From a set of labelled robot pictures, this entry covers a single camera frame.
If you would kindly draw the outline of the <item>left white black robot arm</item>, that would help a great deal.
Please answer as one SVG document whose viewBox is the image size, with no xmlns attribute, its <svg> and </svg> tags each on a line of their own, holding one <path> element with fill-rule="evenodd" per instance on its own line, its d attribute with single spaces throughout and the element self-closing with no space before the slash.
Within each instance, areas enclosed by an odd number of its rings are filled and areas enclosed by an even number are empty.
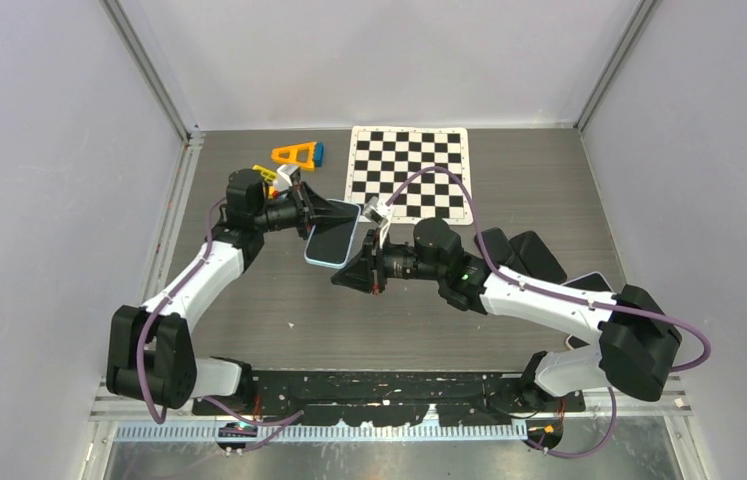
<svg viewBox="0 0 747 480">
<path fill-rule="evenodd" d="M 139 306 L 123 305 L 112 316 L 106 386 L 110 393 L 145 403 L 157 423 L 188 401 L 217 397 L 233 414 L 247 412 L 256 398 L 249 364 L 233 359 L 199 358 L 192 333 L 219 294 L 252 265 L 266 234 L 292 229 L 308 246 L 333 237 L 342 267 L 348 260 L 361 208 L 326 199 L 296 167 L 281 168 L 279 194 L 253 169 L 228 177 L 223 198 L 213 209 L 198 253 L 158 294 Z"/>
</svg>

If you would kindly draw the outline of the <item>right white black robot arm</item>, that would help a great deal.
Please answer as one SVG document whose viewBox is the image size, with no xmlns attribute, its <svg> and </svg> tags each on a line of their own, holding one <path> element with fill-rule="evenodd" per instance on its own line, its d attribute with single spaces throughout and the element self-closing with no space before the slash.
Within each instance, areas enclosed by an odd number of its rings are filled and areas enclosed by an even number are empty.
<svg viewBox="0 0 747 480">
<path fill-rule="evenodd" d="M 460 311 L 518 318 L 584 341 L 581 348 L 540 351 L 530 359 L 516 388 L 533 410 L 592 388 L 655 402 L 682 342 L 647 291 L 632 285 L 618 293 L 574 289 L 489 266 L 465 251 L 460 235 L 441 219 L 416 224 L 410 243 L 395 244 L 369 230 L 361 250 L 331 282 L 377 295 L 390 279 L 433 281 L 439 296 Z"/>
</svg>

